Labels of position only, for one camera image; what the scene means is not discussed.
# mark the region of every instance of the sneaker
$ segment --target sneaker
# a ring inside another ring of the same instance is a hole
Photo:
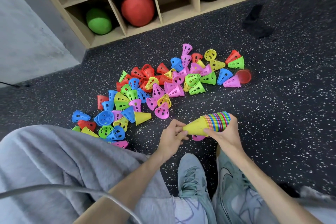
[[[204,169],[198,158],[190,153],[185,154],[177,170],[178,196],[181,198],[197,198],[207,213],[209,224],[217,223],[207,189]]]
[[[245,223],[233,210],[234,199],[246,192],[259,195],[240,169],[231,162],[229,157],[217,146],[216,163],[218,172],[218,186],[212,197],[212,204],[218,224]]]

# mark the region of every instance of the gray cord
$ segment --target gray cord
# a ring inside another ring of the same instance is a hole
[[[34,186],[29,186],[29,187],[24,187],[24,188],[20,188],[20,189],[13,189],[13,190],[10,190],[10,191],[2,192],[2,193],[0,193],[0,200],[3,199],[3,198],[6,198],[6,197],[12,197],[12,196],[20,195],[20,194],[23,194],[23,193],[37,191],[37,190],[44,190],[44,189],[72,190],[72,191],[76,191],[76,192],[97,194],[97,195],[100,195],[100,196],[107,197],[107,198],[111,199],[114,203],[119,205],[122,209],[127,211],[130,215],[132,215],[139,224],[142,224],[140,218],[138,216],[136,216],[135,213],[133,213],[128,207],[124,206],[117,199],[112,197],[109,193],[104,192],[104,191],[95,190],[95,189],[88,189],[88,188],[69,186],[69,185],[61,185],[61,184],[41,184],[41,185],[34,185]]]

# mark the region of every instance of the hand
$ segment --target hand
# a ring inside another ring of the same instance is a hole
[[[222,132],[215,132],[211,129],[205,128],[204,132],[215,139],[220,145],[221,149],[229,155],[231,150],[244,153],[242,143],[240,141],[238,132],[238,120],[235,116],[229,113],[231,121],[229,125]]]
[[[183,144],[182,140],[188,140],[188,132],[182,131],[184,123],[173,119],[169,126],[162,131],[157,152],[163,157],[163,161],[169,160]]]

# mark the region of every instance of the speckled rubber floor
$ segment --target speckled rubber floor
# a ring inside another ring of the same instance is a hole
[[[255,4],[265,4],[261,20],[275,28],[270,39],[255,39],[241,27]],[[129,149],[153,153],[171,118],[188,123],[225,110],[238,117],[244,149],[272,179],[336,195],[335,29],[335,0],[249,0],[122,39],[90,50],[81,66],[29,81],[30,88],[0,89],[0,138],[33,124],[72,128],[73,111],[96,115],[96,95],[115,89],[122,70],[145,63],[169,67],[183,43],[198,53],[213,48],[220,61],[237,49],[254,73],[248,85],[204,85],[206,94],[173,99],[168,120],[153,115],[130,126]],[[189,152],[203,164],[212,195],[215,151],[213,139],[185,142],[161,168],[171,193],[177,194],[179,160]]]

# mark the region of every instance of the patterned sock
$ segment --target patterned sock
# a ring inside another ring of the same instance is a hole
[[[259,193],[249,188],[236,196],[231,206],[244,223],[254,224],[262,202],[263,199]]]
[[[208,224],[203,206],[197,198],[173,197],[175,224]]]

